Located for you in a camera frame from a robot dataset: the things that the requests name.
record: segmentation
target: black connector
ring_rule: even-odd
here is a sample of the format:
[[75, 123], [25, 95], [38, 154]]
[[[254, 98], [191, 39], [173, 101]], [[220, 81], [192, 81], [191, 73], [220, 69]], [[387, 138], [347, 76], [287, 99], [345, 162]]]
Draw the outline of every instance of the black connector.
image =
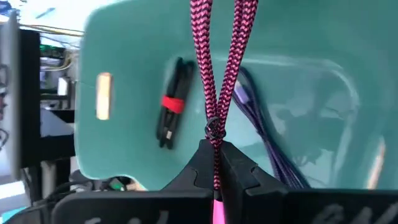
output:
[[175, 64], [173, 77], [163, 96], [156, 129], [160, 147], [166, 145], [168, 149], [173, 148], [175, 132], [190, 89], [194, 68], [193, 62], [184, 62], [182, 58], [178, 58]]

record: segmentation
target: black object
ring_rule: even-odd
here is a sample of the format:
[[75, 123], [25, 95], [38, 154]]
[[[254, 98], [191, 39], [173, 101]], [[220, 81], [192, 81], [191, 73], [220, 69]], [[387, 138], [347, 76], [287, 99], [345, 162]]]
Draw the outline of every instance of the black object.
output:
[[[161, 191], [68, 195], [52, 210], [52, 223], [210, 224], [213, 151], [209, 140], [201, 140], [189, 163]], [[398, 222], [398, 191], [290, 190], [229, 142], [223, 142], [220, 160], [227, 224]], [[50, 202], [43, 209], [35, 207], [43, 215], [53, 206]]]
[[1, 35], [1, 62], [12, 73], [6, 82], [1, 128], [9, 136], [4, 148], [11, 174], [20, 179], [23, 168], [74, 156], [73, 128], [40, 109], [40, 34], [18, 29], [10, 18]]
[[[192, 82], [194, 68], [195, 64], [192, 61], [184, 62], [182, 58], [178, 58], [165, 96], [185, 102]], [[181, 115], [181, 113], [175, 113], [162, 105], [156, 128], [156, 138], [159, 140], [160, 147], [166, 144], [167, 148], [173, 148], [175, 132]]]
[[207, 140], [183, 171], [158, 192], [82, 192], [61, 200], [52, 212], [56, 224], [211, 223], [213, 147]]

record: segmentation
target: pink cable end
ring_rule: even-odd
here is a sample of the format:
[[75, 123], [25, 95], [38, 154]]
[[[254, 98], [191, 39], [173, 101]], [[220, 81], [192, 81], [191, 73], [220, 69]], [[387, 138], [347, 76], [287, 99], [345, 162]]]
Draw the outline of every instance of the pink cable end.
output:
[[225, 224], [224, 204], [217, 200], [213, 203], [213, 224]]

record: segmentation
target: teal plastic bin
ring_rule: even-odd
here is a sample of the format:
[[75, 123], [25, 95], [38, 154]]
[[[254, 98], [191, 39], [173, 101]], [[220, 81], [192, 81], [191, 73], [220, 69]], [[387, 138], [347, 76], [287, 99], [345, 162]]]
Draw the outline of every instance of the teal plastic bin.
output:
[[[313, 187], [398, 187], [398, 1], [259, 2], [243, 59], [272, 135]], [[216, 87], [228, 58], [233, 1], [214, 0]], [[195, 75], [172, 150], [155, 137], [160, 101], [177, 57], [195, 60], [189, 1], [125, 1], [92, 13], [81, 48], [75, 146], [82, 173], [126, 175], [159, 190], [204, 138], [204, 95]], [[96, 118], [96, 79], [112, 74], [110, 119]], [[232, 142], [272, 173], [261, 138], [234, 103]]]

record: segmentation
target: black cable clip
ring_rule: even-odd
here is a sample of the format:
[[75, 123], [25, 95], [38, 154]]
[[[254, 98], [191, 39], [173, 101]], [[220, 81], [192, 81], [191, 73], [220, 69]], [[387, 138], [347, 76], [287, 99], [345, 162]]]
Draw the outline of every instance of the black cable clip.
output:
[[223, 139], [226, 136], [225, 129], [223, 131], [218, 131], [218, 123], [220, 123], [220, 118], [217, 116], [214, 116], [207, 120], [205, 132], [210, 140]]
[[166, 144], [168, 149], [173, 148], [175, 131], [187, 99], [194, 68], [195, 64], [192, 61], [184, 62], [182, 58], [177, 59], [173, 77], [162, 99], [162, 108], [156, 129], [159, 147]]

